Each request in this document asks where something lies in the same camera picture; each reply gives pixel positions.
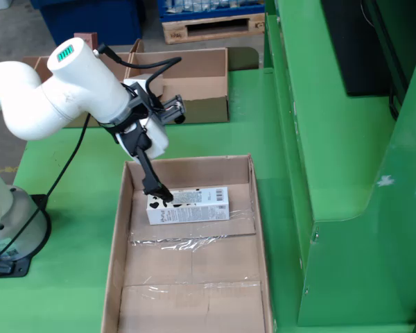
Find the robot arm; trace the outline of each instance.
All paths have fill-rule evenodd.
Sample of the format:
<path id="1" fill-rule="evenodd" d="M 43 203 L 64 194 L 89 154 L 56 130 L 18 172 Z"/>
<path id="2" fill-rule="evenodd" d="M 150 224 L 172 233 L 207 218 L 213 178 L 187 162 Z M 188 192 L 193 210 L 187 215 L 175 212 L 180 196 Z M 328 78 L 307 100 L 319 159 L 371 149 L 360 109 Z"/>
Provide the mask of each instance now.
<path id="1" fill-rule="evenodd" d="M 83 112 L 100 123 L 124 117 L 129 92 L 82 39 L 61 44 L 49 57 L 48 68 L 53 76 L 41 84 L 28 65 L 0 63 L 0 110 L 15 136 L 43 139 Z"/>
<path id="2" fill-rule="evenodd" d="M 124 87 L 80 38 L 62 43 L 48 59 L 53 76 L 46 82 L 20 62 L 0 63 L 0 110 L 20 139 L 43 139 L 89 112 L 116 143 L 145 170 L 146 194 L 173 197 L 158 180 L 148 158 L 168 147 L 164 124 L 182 120 L 182 99 L 157 107 L 138 84 Z"/>

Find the green workbench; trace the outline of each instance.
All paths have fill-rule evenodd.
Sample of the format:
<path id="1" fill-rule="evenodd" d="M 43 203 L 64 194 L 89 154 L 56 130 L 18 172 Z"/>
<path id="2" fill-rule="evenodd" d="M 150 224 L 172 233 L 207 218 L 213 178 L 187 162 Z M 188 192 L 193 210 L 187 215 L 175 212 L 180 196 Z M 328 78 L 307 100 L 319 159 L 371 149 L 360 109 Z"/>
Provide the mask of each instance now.
<path id="1" fill-rule="evenodd" d="M 333 291 L 333 285 L 326 282 L 329 262 L 320 268 L 320 258 L 339 259 L 340 253 L 334 257 L 338 251 L 333 246 L 312 252 L 310 245 L 317 242 L 316 233 L 325 244 L 327 231 L 333 237 L 338 232 L 342 235 L 352 228 L 350 223 L 359 220 L 342 221 L 363 216 L 378 170 L 385 166 L 383 152 L 392 148 L 388 142 L 395 124 L 385 98 L 350 99 L 345 95 L 320 0 L 269 0 L 267 13 L 266 68 L 229 74 L 231 121 L 168 126 L 170 146 L 164 158 L 252 155 L 278 332 L 411 332 L 408 325 L 298 327 L 301 306 L 304 322 L 307 317 L 314 319 L 311 312 L 316 310 L 325 314 L 327 306 L 335 311 L 336 304 L 319 302 L 314 286 L 318 283 L 318 290 Z M 364 126 L 369 116 L 372 123 Z M 396 127 L 402 125 L 405 123 L 398 121 Z M 46 193 L 79 134 L 79 129 L 68 128 L 28 143 L 15 184 L 30 194 Z M 127 155 L 103 129 L 88 129 L 79 153 L 49 200 L 47 210 L 53 220 L 49 242 L 34 258 L 25 278 L 0 280 L 0 332 L 100 330 L 126 160 Z M 355 234 L 370 226 L 369 219 L 364 219 L 355 225 Z M 338 245 L 343 247 L 343 256 L 349 251 L 346 243 L 356 242 L 351 235 L 342 238 Z M 367 246 L 375 246 L 374 241 L 367 240 Z M 367 249 L 364 255 L 373 256 Z M 351 255 L 355 265 L 361 263 L 358 253 Z M 394 307 L 397 296 L 389 293 L 393 282 L 383 280 L 386 268 L 375 271 L 380 269 L 379 262 L 375 257 L 367 266 L 355 268 L 378 276 L 368 284 L 367 276 L 355 276 L 354 285 L 347 285 L 349 299 L 355 297 L 353 288 L 366 284 L 369 292 L 377 292 L 375 288 L 384 284 L 380 291 L 384 302 Z M 342 278 L 349 279 L 352 273 L 345 271 Z M 344 283 L 336 285 L 339 293 Z M 344 300 L 345 292 L 341 294 L 332 296 Z M 368 298 L 373 307 L 378 304 L 376 297 Z M 343 321 L 346 306 L 345 302 L 340 306 Z M 366 307 L 361 303 L 361 313 Z"/>

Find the cardboard box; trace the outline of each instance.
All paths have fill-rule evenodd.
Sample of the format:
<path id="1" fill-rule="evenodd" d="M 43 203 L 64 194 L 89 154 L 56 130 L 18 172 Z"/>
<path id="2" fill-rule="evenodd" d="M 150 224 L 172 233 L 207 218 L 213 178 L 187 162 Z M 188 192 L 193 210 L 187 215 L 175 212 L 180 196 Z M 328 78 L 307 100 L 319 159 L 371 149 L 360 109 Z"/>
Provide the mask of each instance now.
<path id="1" fill-rule="evenodd" d="M 131 63 L 147 65 L 169 58 L 182 61 L 163 73 L 165 102 L 179 94 L 187 113 L 185 123 L 219 123 L 229 121 L 228 113 L 228 50 L 205 49 L 190 51 L 142 53 L 137 49 Z M 130 69 L 128 77 L 152 74 L 157 68 Z"/>
<path id="2" fill-rule="evenodd" d="M 259 68 L 259 54 L 250 47 L 203 49 L 144 53 L 144 43 L 137 40 L 130 52 L 117 53 L 122 60 L 133 64 L 151 64 L 172 57 L 182 57 L 182 61 L 163 74 L 164 94 L 167 101 L 179 94 L 187 109 L 185 123 L 218 123 L 229 121 L 228 112 L 228 71 Z M 42 82 L 52 76 L 46 64 L 48 56 L 25 57 L 23 62 L 34 67 Z M 101 60 L 122 82 L 139 74 L 151 74 L 156 69 L 129 69 L 109 59 Z M 82 127 L 86 114 L 72 121 L 67 127 Z M 93 118 L 88 127 L 98 127 Z"/>
<path id="3" fill-rule="evenodd" d="M 144 173 L 123 170 L 102 333 L 273 333 L 254 167 L 249 156 L 153 161 L 171 189 L 227 186 L 229 221 L 150 225 Z M 209 223 L 215 223 L 206 230 Z"/>

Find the blue crate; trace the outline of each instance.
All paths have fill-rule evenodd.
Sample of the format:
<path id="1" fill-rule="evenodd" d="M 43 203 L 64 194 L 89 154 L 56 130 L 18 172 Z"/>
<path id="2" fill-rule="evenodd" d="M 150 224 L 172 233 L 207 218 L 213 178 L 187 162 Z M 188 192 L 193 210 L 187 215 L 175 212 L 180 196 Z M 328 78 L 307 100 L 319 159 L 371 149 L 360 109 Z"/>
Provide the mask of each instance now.
<path id="1" fill-rule="evenodd" d="M 265 6 L 253 0 L 157 0 L 157 2 L 162 22 L 265 12 Z"/>
<path id="2" fill-rule="evenodd" d="M 31 0 L 57 45 L 74 33 L 98 33 L 99 42 L 134 44 L 141 38 L 141 0 Z"/>

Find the gray floor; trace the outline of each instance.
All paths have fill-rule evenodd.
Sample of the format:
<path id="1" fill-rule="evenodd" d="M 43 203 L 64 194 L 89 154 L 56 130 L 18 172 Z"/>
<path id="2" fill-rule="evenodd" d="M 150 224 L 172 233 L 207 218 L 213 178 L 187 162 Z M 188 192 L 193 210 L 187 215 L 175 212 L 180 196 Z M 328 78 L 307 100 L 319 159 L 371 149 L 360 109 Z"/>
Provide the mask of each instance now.
<path id="1" fill-rule="evenodd" d="M 144 24 L 146 52 L 206 49 L 224 46 L 251 46 L 263 53 L 263 36 L 249 36 L 166 45 L 155 0 L 147 3 Z M 29 0 L 14 0 L 7 10 L 0 10 L 0 62 L 21 60 L 24 56 L 47 56 L 55 48 L 54 41 L 38 10 Z M 116 51 L 129 51 L 130 45 L 117 46 Z M 26 142 L 15 138 L 6 128 L 0 113 L 0 174 L 11 184 L 20 163 Z"/>

